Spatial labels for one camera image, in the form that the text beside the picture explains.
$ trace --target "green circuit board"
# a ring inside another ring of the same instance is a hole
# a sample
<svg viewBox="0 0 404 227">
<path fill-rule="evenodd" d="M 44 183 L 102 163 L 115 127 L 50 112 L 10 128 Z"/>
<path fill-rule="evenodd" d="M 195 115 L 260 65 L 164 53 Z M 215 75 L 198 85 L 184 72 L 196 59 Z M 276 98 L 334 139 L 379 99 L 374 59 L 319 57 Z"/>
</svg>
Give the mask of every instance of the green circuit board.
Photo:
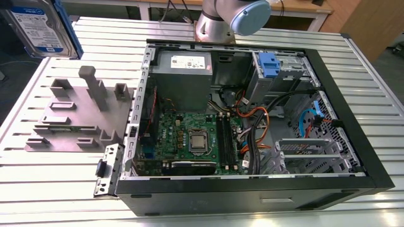
<svg viewBox="0 0 404 227">
<path fill-rule="evenodd" d="M 231 118 L 231 127 L 232 129 L 240 127 L 239 118 Z M 190 152 L 190 132 L 192 133 L 194 130 L 207 133 L 208 150 L 199 155 Z M 163 114 L 159 122 L 158 144 L 154 148 L 143 147 L 144 174 L 162 175 L 163 161 L 203 160 L 218 163 L 215 175 L 239 175 L 243 171 L 236 155 L 236 140 L 234 140 L 234 148 L 238 167 L 223 168 L 218 146 L 216 115 L 203 113 Z"/>
</svg>

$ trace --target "motherboard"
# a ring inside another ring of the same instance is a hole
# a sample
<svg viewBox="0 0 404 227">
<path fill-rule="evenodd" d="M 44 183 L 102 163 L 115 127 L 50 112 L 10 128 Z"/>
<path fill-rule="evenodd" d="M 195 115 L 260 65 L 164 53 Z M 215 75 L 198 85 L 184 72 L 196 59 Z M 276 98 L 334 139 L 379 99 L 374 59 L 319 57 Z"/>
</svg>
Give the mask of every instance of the motherboard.
<svg viewBox="0 0 404 227">
<path fill-rule="evenodd" d="M 158 131 L 156 145 L 142 147 L 136 172 L 147 176 L 244 173 L 236 153 L 239 118 L 223 113 L 167 113 L 160 115 Z"/>
</svg>

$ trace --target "cpu socket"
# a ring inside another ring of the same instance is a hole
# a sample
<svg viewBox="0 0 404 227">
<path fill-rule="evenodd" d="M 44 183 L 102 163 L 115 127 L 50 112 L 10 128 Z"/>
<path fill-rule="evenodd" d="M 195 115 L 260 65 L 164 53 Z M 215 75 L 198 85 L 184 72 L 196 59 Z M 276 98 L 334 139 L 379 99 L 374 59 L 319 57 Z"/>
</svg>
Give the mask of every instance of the cpu socket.
<svg viewBox="0 0 404 227">
<path fill-rule="evenodd" d="M 190 137 L 190 152 L 200 156 L 208 152 L 208 131 L 203 129 L 191 129 L 188 130 Z"/>
</svg>

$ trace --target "ram slot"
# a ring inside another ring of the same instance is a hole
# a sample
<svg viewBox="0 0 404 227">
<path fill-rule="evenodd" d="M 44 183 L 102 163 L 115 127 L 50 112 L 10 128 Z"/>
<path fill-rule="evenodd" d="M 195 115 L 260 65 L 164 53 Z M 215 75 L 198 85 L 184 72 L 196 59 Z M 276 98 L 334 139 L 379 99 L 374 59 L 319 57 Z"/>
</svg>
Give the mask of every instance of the ram slot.
<svg viewBox="0 0 404 227">
<path fill-rule="evenodd" d="M 234 147 L 234 132 L 232 126 L 230 124 L 230 117 L 224 117 L 223 120 L 224 124 L 224 135 L 226 135 L 226 157 L 227 157 L 227 164 L 230 166 L 236 165 L 236 157 L 235 157 L 235 147 Z"/>
<path fill-rule="evenodd" d="M 223 129 L 223 116 L 216 117 L 216 134 L 218 134 L 218 144 L 219 144 L 219 162 L 220 166 L 226 167 L 227 158 L 226 158 L 226 139 L 224 139 L 224 129 Z"/>
</svg>

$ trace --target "hard drive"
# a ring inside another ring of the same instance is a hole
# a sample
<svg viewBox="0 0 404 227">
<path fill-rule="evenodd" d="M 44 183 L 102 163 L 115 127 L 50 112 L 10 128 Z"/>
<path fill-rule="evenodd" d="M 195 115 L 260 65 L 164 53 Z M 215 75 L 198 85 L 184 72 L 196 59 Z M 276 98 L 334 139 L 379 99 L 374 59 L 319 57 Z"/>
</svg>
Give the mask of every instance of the hard drive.
<svg viewBox="0 0 404 227">
<path fill-rule="evenodd" d="M 2 0 L 0 13 L 32 57 L 82 57 L 83 49 L 60 0 Z"/>
</svg>

